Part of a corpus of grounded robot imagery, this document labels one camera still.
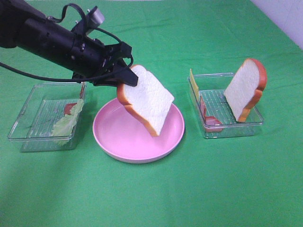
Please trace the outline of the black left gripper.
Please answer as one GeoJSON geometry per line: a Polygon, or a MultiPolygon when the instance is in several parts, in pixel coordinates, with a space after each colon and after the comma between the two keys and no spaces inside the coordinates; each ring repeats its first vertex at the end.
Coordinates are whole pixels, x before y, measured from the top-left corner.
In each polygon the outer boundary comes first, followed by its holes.
{"type": "Polygon", "coordinates": [[[137,86],[138,76],[123,60],[131,57],[131,47],[126,43],[104,45],[81,35],[69,35],[68,41],[71,81],[94,86],[137,86]]]}

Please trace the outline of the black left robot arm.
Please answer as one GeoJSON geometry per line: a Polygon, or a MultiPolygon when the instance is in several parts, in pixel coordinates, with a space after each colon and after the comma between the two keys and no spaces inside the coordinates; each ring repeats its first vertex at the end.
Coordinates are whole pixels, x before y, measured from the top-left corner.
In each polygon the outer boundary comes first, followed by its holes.
{"type": "Polygon", "coordinates": [[[138,77],[125,59],[132,48],[118,40],[105,45],[89,33],[100,30],[104,16],[97,7],[88,13],[71,4],[81,19],[71,29],[60,25],[62,18],[46,16],[24,0],[0,3],[0,45],[20,47],[73,72],[70,82],[90,82],[95,86],[137,85],[138,77]]]}

